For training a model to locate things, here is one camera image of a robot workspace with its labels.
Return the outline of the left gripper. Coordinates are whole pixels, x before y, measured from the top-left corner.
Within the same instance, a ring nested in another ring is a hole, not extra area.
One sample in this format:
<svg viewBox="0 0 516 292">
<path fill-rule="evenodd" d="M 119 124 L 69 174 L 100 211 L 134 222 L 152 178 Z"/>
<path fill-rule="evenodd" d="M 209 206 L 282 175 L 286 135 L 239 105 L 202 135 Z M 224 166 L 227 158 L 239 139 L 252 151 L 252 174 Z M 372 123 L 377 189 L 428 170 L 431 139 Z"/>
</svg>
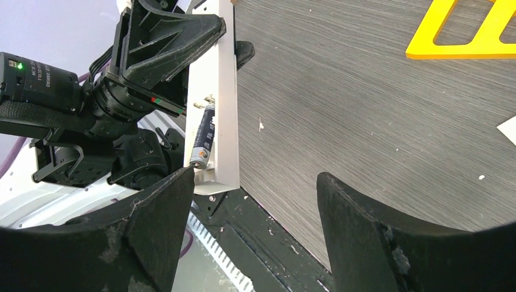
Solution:
<svg viewBox="0 0 516 292">
<path fill-rule="evenodd" d="M 151 1 L 133 1 L 120 15 L 106 75 L 135 99 L 178 117 L 186 110 L 189 65 L 225 32 L 217 15 L 183 15 Z M 253 43 L 237 41 L 237 69 L 255 54 Z"/>
</svg>

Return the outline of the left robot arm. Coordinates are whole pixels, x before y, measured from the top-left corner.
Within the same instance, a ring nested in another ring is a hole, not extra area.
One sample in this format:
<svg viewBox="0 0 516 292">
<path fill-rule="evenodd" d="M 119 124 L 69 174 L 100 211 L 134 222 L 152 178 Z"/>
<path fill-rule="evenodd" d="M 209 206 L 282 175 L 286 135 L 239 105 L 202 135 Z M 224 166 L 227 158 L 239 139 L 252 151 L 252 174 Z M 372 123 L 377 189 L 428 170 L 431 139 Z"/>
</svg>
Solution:
<svg viewBox="0 0 516 292">
<path fill-rule="evenodd" d="M 182 145 L 138 122 L 155 110 L 192 115 L 191 64 L 235 34 L 234 12 L 188 15 L 175 1 L 131 1 L 113 45 L 83 77 L 2 52 L 1 133 L 31 138 L 33 181 L 84 188 L 106 177 L 141 190 L 179 170 Z"/>
</svg>

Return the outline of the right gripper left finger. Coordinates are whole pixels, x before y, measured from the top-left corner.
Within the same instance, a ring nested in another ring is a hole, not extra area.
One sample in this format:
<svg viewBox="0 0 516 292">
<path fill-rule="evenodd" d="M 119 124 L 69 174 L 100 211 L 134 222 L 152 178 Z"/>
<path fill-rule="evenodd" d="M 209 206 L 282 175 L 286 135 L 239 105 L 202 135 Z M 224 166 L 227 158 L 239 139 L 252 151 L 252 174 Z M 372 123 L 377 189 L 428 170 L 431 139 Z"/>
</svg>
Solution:
<svg viewBox="0 0 516 292">
<path fill-rule="evenodd" d="M 63 225 L 1 229 L 1 290 L 171 291 L 193 192 L 187 167 Z"/>
</svg>

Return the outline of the yellow triangular frame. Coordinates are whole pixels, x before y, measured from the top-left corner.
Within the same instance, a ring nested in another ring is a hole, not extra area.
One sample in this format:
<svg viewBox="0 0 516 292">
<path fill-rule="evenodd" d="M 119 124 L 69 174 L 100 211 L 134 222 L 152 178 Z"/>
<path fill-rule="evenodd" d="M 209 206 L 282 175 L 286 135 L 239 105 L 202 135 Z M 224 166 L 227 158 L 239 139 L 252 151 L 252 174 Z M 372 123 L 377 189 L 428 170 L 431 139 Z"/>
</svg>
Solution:
<svg viewBox="0 0 516 292">
<path fill-rule="evenodd" d="M 504 41 L 515 22 L 515 1 L 481 4 L 471 24 L 454 16 L 458 1 L 432 1 L 406 51 L 413 60 L 514 59 L 515 41 Z"/>
</svg>

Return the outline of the white remote battery cover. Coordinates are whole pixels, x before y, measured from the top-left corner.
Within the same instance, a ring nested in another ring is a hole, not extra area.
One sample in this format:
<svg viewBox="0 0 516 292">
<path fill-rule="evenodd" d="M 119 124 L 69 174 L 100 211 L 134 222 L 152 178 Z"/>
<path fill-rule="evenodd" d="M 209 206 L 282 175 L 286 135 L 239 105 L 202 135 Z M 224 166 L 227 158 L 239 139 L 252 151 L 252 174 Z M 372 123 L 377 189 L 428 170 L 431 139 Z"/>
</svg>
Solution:
<svg viewBox="0 0 516 292">
<path fill-rule="evenodd" d="M 226 33 L 189 66 L 184 165 L 192 146 L 207 98 L 214 100 L 215 134 L 206 170 L 195 172 L 195 194 L 215 195 L 240 188 L 237 67 L 234 6 L 230 1 L 200 1 L 194 15 L 215 14 L 224 19 Z"/>
</svg>

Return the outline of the long white remote lid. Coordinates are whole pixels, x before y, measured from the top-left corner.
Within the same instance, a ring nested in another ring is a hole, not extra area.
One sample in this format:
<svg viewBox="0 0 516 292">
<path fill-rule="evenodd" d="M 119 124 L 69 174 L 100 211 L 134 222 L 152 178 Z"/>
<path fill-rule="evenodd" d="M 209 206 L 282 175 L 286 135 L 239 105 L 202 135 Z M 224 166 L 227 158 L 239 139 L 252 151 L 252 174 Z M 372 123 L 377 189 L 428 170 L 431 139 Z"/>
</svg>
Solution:
<svg viewBox="0 0 516 292">
<path fill-rule="evenodd" d="M 511 117 L 505 122 L 497 126 L 497 130 L 500 131 L 508 140 L 516 145 L 516 116 Z"/>
</svg>

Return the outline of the black battery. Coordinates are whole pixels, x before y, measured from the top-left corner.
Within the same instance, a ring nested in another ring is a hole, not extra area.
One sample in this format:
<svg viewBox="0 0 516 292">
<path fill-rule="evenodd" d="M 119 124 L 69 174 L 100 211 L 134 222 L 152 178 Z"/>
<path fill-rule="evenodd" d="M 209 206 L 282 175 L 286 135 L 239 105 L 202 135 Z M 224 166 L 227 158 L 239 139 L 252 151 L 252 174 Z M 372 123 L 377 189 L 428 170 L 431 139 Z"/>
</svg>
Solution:
<svg viewBox="0 0 516 292">
<path fill-rule="evenodd" d="M 215 105 L 207 105 L 204 108 L 189 159 L 190 165 L 196 169 L 207 168 L 215 136 L 214 117 Z"/>
</svg>

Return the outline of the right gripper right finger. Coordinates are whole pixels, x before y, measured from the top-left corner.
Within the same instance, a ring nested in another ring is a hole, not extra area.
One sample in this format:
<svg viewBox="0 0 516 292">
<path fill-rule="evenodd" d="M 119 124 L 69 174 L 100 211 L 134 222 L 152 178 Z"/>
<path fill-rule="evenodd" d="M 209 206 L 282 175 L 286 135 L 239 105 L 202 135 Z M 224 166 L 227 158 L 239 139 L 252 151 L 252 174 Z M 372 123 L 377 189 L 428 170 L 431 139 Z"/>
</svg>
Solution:
<svg viewBox="0 0 516 292">
<path fill-rule="evenodd" d="M 430 223 L 322 172 L 319 214 L 337 291 L 514 291 L 515 224 Z"/>
</svg>

